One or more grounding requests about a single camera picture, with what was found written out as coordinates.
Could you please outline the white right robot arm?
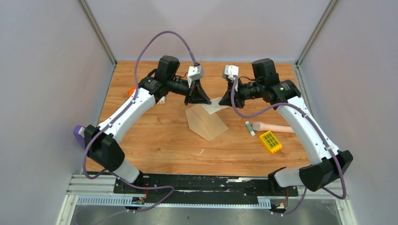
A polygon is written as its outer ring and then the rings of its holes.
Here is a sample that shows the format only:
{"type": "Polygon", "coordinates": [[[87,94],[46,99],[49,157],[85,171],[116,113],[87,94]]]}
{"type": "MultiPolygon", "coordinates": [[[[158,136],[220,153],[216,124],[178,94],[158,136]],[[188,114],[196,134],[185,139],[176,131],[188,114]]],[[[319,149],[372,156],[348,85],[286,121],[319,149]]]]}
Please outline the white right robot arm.
{"type": "Polygon", "coordinates": [[[315,192],[339,179],[345,189],[344,173],[353,161],[348,150],[341,150],[319,127],[311,115],[300,91],[291,80],[280,81],[274,61],[265,58],[252,62],[254,79],[242,83],[239,68],[226,65],[222,77],[228,82],[227,91],[220,105],[238,109],[245,101],[261,98],[270,103],[266,110],[276,110],[290,125],[301,141],[310,165],[299,168],[283,167],[268,175],[268,189],[273,195],[281,195],[289,186],[302,186],[315,192]]]}

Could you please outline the tan paper envelope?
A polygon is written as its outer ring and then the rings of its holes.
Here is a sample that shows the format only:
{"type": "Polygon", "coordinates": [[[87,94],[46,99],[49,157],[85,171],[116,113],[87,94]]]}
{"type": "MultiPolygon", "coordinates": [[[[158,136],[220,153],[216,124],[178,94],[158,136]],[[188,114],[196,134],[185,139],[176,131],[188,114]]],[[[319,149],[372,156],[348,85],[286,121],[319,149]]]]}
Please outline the tan paper envelope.
{"type": "Polygon", "coordinates": [[[203,105],[190,107],[185,115],[189,129],[208,142],[229,129],[217,114],[210,114],[203,105]]]}

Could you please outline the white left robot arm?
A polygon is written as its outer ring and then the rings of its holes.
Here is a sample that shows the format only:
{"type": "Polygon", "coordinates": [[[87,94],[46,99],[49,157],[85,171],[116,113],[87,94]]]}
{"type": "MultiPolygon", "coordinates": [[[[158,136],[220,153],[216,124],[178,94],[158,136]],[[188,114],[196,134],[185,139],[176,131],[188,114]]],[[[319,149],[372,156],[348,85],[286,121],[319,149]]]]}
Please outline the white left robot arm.
{"type": "Polygon", "coordinates": [[[132,96],[113,115],[99,125],[84,129],[85,158],[124,179],[126,188],[133,194],[143,190],[144,181],[139,178],[141,171],[126,159],[119,145],[127,131],[169,92],[183,95],[185,105],[211,103],[200,83],[204,74],[202,66],[197,62],[190,66],[186,79],[177,76],[179,66],[176,57],[162,56],[157,68],[141,79],[132,96]]]}

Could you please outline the lined letter paper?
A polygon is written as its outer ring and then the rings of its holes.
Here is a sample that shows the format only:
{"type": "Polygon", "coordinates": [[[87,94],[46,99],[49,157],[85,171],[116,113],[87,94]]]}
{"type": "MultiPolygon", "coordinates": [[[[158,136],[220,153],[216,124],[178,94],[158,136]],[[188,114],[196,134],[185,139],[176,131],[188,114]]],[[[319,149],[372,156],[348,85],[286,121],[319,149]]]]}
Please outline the lined letter paper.
{"type": "Polygon", "coordinates": [[[220,105],[219,102],[222,100],[221,97],[211,99],[211,104],[202,104],[202,107],[209,113],[213,114],[216,113],[217,111],[220,111],[222,109],[228,108],[230,106],[228,105],[220,105]]]}

